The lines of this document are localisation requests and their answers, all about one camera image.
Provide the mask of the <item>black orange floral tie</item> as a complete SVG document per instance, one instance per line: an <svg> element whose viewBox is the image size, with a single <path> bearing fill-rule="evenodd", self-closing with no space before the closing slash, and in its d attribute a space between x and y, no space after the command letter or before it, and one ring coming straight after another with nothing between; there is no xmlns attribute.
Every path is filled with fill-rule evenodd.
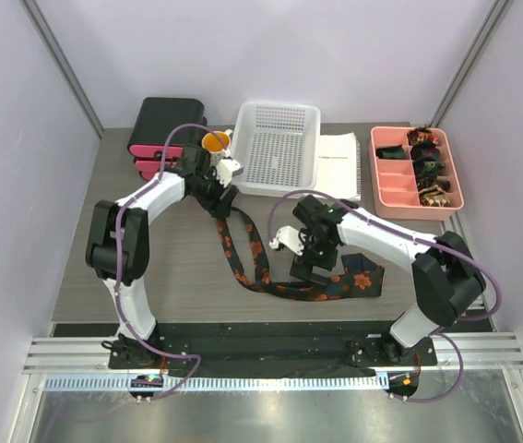
<svg viewBox="0 0 523 443"><path fill-rule="evenodd" d="M333 282L327 287L288 279L274 280L267 250L253 219L243 210L232 208L240 216L248 236L253 260L253 275L249 277L233 241L226 219L216 219L220 244L232 276L246 290L265 293L281 299L296 302L327 302L345 299L375 299L382 295L385 267L375 263L362 253L344 255L341 258L343 271L332 276Z"/></svg>

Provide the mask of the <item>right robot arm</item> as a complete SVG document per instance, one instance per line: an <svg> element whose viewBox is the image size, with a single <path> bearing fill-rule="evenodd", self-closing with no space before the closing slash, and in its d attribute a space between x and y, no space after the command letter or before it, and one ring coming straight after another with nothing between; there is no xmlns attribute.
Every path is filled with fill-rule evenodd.
<svg viewBox="0 0 523 443"><path fill-rule="evenodd" d="M382 335L391 364L406 363L416 345L434 331L454 325L486 289L463 238L411 231L363 208L328 206L313 196L299 200L292 215L303 224L287 245L302 261L301 280L324 282L314 267L331 270L340 245L357 246L394 263L412 277L415 302Z"/></svg>

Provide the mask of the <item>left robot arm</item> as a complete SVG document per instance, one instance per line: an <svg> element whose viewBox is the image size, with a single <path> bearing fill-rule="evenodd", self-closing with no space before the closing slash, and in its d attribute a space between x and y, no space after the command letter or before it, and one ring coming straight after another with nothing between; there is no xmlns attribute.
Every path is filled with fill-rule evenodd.
<svg viewBox="0 0 523 443"><path fill-rule="evenodd" d="M152 314L144 276L150 258L150 225L187 197L214 218L226 217L238 189L232 184L243 166L227 150L216 165L211 155L187 145L171 166L116 201L99 201L92 213L85 259L109 290L119 319L117 338L103 346L117 365L151 368L166 355Z"/></svg>

